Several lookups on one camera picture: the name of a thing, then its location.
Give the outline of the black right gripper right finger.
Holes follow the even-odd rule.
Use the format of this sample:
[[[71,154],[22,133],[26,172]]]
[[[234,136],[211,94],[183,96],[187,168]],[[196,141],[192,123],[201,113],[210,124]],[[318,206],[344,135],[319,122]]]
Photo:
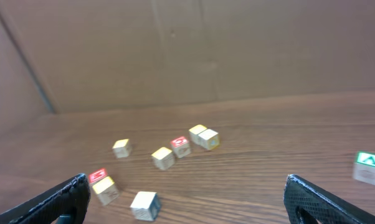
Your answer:
[[[375,224],[375,216],[321,187],[290,174],[283,203],[291,224]]]

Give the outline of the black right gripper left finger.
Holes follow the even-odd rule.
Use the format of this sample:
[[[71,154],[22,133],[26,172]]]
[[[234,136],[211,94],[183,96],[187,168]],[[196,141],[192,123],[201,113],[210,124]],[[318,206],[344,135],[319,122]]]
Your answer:
[[[84,173],[0,214],[0,224],[83,223],[90,201]]]

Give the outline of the yellow S wooden block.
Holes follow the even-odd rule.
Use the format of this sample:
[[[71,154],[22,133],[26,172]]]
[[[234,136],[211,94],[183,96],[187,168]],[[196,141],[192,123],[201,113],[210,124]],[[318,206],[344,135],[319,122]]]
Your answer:
[[[93,184],[92,188],[103,206],[108,205],[119,196],[119,191],[110,176]]]

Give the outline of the red M wooden block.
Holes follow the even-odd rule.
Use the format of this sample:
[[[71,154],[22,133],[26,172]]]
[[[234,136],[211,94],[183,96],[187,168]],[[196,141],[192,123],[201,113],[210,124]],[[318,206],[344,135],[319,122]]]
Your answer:
[[[96,170],[95,172],[92,172],[91,174],[88,175],[89,184],[93,185],[96,182],[104,179],[107,175],[108,175],[107,170],[105,168]]]

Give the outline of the blue B wooden block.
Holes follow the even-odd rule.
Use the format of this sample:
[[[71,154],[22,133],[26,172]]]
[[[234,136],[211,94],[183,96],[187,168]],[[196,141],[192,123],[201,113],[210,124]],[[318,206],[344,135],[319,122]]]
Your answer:
[[[161,202],[156,192],[140,191],[136,194],[130,208],[137,220],[153,222],[161,210]]]

